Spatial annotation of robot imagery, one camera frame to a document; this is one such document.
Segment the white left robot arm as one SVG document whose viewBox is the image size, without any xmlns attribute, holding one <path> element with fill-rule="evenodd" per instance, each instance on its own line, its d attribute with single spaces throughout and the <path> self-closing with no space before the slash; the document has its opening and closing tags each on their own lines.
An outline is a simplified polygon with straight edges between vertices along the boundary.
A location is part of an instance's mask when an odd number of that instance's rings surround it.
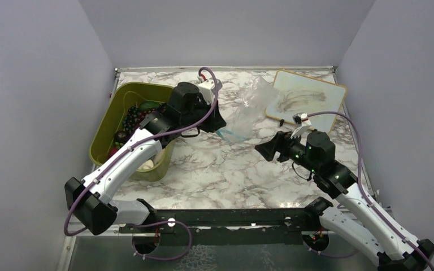
<svg viewBox="0 0 434 271">
<path fill-rule="evenodd" d="M 153 208 L 144 200 L 119 201 L 120 186 L 153 156 L 189 129 L 213 133 L 226 125 L 218 109 L 219 80 L 194 85 L 181 82 L 168 102 L 148 114 L 116 154 L 82 180 L 70 178 L 64 185 L 69 215 L 74 215 L 93 235 L 111 225 L 134 224 L 140 231 L 155 224 Z"/>
</svg>

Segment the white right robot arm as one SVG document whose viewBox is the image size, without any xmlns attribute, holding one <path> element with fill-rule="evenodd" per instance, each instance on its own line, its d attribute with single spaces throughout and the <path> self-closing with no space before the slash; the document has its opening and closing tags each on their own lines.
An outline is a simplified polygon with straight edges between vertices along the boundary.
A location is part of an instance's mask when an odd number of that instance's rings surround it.
<svg viewBox="0 0 434 271">
<path fill-rule="evenodd" d="M 357 218 L 348 218 L 331 202 L 318 198 L 305 208 L 303 221 L 309 229 L 323 226 L 338 234 L 366 255 L 378 270 L 429 267 L 434 244 L 405 230 L 359 186 L 355 174 L 335 159 L 335 144 L 327 133 L 313 131 L 303 145 L 290 132 L 277 132 L 270 141 L 256 145 L 255 150 L 267 161 L 279 153 L 279 162 L 292 160 L 309 170 L 318 188 Z"/>
</svg>

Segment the clear zip top bag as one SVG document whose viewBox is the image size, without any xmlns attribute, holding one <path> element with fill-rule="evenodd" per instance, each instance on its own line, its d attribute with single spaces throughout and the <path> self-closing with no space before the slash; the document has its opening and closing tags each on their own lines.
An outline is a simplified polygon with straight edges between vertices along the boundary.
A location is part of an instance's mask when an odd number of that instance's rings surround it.
<svg viewBox="0 0 434 271">
<path fill-rule="evenodd" d="M 241 91 L 241 101 L 227 119 L 227 125 L 216 134 L 229 143 L 249 139 L 255 122 L 264 116 L 267 106 L 279 95 L 279 91 L 262 76 L 250 80 Z"/>
</svg>

